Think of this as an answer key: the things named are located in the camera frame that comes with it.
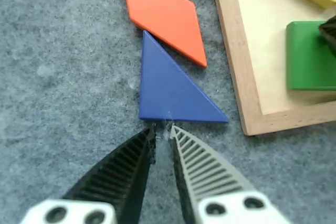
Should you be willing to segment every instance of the gray carpet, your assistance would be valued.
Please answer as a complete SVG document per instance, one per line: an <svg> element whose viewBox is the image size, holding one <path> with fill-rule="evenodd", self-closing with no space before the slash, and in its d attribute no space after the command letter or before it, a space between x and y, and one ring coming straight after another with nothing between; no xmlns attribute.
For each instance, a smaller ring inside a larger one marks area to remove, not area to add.
<svg viewBox="0 0 336 224"><path fill-rule="evenodd" d="M209 68L169 53L231 122L176 125L222 153L293 223L334 224L336 124L245 137L214 0L193 1ZM61 197L145 127L141 39L125 0L0 0L0 223ZM183 223L163 128L141 223Z"/></svg>

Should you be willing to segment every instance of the green square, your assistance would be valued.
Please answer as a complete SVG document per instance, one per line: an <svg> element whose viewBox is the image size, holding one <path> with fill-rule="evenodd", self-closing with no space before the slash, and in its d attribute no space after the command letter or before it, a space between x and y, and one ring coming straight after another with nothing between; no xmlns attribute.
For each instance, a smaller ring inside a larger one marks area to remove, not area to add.
<svg viewBox="0 0 336 224"><path fill-rule="evenodd" d="M336 91L336 57L319 31L323 22L292 22L286 30L287 88Z"/></svg>

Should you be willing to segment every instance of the wooden tray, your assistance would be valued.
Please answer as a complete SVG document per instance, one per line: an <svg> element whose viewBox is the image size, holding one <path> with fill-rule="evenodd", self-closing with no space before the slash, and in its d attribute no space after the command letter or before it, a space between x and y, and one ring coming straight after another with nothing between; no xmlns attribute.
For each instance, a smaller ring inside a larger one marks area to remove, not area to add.
<svg viewBox="0 0 336 224"><path fill-rule="evenodd" d="M216 0L246 135L336 121L336 92L286 89L285 29L291 21L326 20L308 0Z"/></svg>

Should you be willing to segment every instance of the orange parallelogram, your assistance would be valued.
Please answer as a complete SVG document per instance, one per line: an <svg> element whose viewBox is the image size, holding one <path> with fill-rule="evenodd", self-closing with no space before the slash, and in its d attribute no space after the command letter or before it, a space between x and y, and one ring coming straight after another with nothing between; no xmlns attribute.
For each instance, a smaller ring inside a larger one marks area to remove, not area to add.
<svg viewBox="0 0 336 224"><path fill-rule="evenodd" d="M190 0L126 0L131 20L196 64L207 67L197 12Z"/></svg>

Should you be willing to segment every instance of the blue triangle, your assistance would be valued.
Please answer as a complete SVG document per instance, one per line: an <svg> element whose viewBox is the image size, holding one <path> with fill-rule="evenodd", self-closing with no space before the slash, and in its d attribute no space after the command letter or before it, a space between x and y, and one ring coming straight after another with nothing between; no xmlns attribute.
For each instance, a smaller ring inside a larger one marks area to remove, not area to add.
<svg viewBox="0 0 336 224"><path fill-rule="evenodd" d="M147 31L143 32L140 93L140 119L228 122Z"/></svg>

